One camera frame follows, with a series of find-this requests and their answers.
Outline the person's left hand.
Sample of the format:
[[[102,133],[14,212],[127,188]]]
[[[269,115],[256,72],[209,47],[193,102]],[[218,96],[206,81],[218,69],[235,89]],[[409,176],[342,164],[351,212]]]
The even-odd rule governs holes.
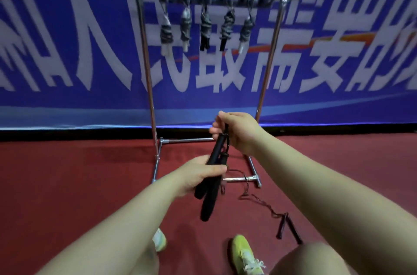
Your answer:
[[[197,156],[174,171],[178,185],[177,196],[182,197],[194,190],[204,179],[204,165],[208,165],[209,155]]]

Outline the person's right hand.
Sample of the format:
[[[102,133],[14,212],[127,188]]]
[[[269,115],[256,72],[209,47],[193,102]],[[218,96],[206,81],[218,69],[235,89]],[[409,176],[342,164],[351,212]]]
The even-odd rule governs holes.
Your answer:
[[[228,112],[228,114],[231,145],[245,155],[256,156],[267,132],[248,113]]]

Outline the person's right forearm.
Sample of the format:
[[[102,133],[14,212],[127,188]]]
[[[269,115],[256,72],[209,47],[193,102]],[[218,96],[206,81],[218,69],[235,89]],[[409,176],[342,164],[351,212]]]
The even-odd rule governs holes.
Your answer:
[[[374,190],[260,130],[251,154],[361,275],[417,275],[417,218]]]

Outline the person's left forearm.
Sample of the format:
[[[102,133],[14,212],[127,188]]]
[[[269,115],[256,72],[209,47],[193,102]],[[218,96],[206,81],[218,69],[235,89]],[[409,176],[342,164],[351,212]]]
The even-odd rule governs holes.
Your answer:
[[[126,275],[184,190],[181,166],[66,247],[36,275]]]

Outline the person's right yellow-green shoe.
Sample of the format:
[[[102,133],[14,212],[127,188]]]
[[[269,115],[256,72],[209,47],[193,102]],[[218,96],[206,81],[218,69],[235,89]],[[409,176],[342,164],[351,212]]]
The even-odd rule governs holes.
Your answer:
[[[235,275],[264,275],[265,265],[257,259],[243,235],[236,235],[229,244],[229,259]]]

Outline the person's yellow-green shoe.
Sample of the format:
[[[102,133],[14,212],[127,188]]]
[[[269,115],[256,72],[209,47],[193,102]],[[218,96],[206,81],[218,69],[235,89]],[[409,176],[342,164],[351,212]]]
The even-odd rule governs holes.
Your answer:
[[[257,259],[243,235],[236,235],[229,244],[229,259],[235,275],[264,275],[265,265]]]
[[[166,249],[168,245],[168,241],[166,239],[166,236],[162,232],[160,228],[158,228],[152,238],[152,241],[155,246],[155,250],[157,253],[162,252]]]

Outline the person's left yellow-green shoe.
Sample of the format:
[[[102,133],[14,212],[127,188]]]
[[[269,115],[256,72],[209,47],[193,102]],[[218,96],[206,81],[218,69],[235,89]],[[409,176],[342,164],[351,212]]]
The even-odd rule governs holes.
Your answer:
[[[157,253],[162,252],[166,249],[168,245],[168,241],[166,239],[166,236],[162,232],[160,228],[158,228],[152,238],[152,241],[155,246],[155,250]]]

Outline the silver metal hanging rack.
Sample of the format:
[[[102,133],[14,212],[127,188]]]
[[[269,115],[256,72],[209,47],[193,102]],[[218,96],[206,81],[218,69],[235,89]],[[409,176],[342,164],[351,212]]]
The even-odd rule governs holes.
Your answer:
[[[281,25],[284,19],[284,14],[287,10],[287,6],[289,5],[291,1],[293,0],[275,0],[275,2],[279,2],[279,9],[278,9],[273,36],[272,36],[272,40],[270,44],[270,50],[268,52],[268,59],[267,59],[267,64],[265,68],[262,89],[261,89],[261,93],[259,96],[259,101],[257,105],[256,115],[255,115],[255,119],[257,122],[259,122],[260,120],[261,110],[263,107],[263,101],[264,101],[265,93],[266,93],[267,86],[268,86],[268,79],[272,71],[272,62],[273,62],[274,54],[275,54],[276,47],[278,44],[278,38],[279,38],[280,30],[281,30]],[[161,7],[163,9],[164,17],[165,17],[165,23],[162,25],[162,28],[161,28],[161,33],[162,33],[161,50],[163,51],[164,55],[165,54],[168,55],[170,52],[170,44],[173,42],[173,35],[172,35],[171,24],[169,21],[169,14],[166,9],[166,6],[168,4],[162,3],[160,0],[159,2],[161,3]],[[155,149],[156,149],[156,156],[155,156],[156,161],[155,161],[153,178],[152,178],[152,183],[154,183],[157,180],[158,167],[159,167],[159,162],[160,162],[160,153],[164,144],[187,143],[187,142],[208,142],[208,141],[212,141],[213,138],[195,138],[195,139],[178,139],[178,140],[177,139],[165,140],[162,137],[157,138],[156,116],[155,116],[154,99],[153,99],[153,84],[152,84],[151,67],[150,67],[150,60],[149,60],[148,39],[146,35],[145,16],[144,16],[144,11],[143,11],[143,0],[136,0],[136,6],[138,10],[138,21],[139,21],[141,41],[142,41],[143,65],[144,65],[144,70],[145,70],[145,81],[146,81],[146,88],[147,88],[148,99],[149,99],[151,129],[153,132],[152,135],[153,135],[153,140],[154,140]],[[181,24],[180,24],[181,41],[183,42],[183,49],[185,52],[188,51],[189,40],[190,40],[189,39],[190,7],[191,5],[184,7],[184,15],[181,18]],[[201,25],[200,25],[200,33],[201,33],[200,50],[201,51],[205,51],[210,46],[209,35],[211,34],[211,22],[209,21],[208,7],[209,5],[208,6],[201,5]],[[234,10],[234,7],[227,7],[227,8],[228,8],[227,15],[231,15],[232,11]],[[252,9],[253,8],[248,8],[248,12],[249,12],[248,22],[250,22],[251,24],[254,24],[254,22],[251,21]]]

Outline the person's left leg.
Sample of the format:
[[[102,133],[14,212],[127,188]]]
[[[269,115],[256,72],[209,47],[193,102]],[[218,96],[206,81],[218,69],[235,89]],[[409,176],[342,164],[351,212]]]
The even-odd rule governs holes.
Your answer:
[[[159,257],[154,241],[151,241],[138,258],[129,275],[159,275]]]

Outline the person's leg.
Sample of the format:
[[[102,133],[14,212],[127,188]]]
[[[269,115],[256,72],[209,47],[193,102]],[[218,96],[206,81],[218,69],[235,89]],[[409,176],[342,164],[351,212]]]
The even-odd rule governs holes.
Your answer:
[[[322,242],[307,243],[282,257],[269,275],[351,275],[343,258]]]
[[[159,275],[159,257],[154,241],[151,241],[138,258],[129,275]]]

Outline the person's right leg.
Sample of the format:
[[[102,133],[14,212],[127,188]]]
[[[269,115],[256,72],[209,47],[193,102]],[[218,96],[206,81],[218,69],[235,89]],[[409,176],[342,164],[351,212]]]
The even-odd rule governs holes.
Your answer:
[[[282,257],[269,275],[351,275],[343,258],[322,242],[307,243]]]

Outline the blue banner with white print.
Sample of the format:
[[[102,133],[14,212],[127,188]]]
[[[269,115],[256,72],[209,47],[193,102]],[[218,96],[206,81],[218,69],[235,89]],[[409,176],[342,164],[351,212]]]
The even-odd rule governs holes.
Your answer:
[[[0,0],[0,128],[148,127],[135,0]],[[264,126],[417,123],[417,0],[293,0]]]

